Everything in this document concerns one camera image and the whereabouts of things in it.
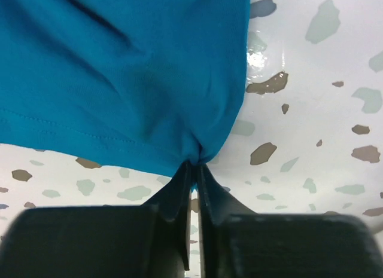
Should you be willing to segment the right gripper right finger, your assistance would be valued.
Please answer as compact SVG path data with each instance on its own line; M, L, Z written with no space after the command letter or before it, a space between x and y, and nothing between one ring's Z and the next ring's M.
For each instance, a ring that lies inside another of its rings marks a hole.
M358 218L260 214L197 166L202 277L381 277L382 254Z

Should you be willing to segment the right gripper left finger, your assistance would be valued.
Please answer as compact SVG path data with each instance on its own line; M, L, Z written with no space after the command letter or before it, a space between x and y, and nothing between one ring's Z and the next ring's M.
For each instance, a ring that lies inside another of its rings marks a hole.
M1 242L2 277L184 277L192 166L136 206L39 207Z

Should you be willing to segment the blue polo t shirt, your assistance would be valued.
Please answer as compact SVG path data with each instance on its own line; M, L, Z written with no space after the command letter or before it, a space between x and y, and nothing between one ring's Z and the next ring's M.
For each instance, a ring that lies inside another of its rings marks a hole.
M250 0L1 0L1 142L172 176L242 106Z

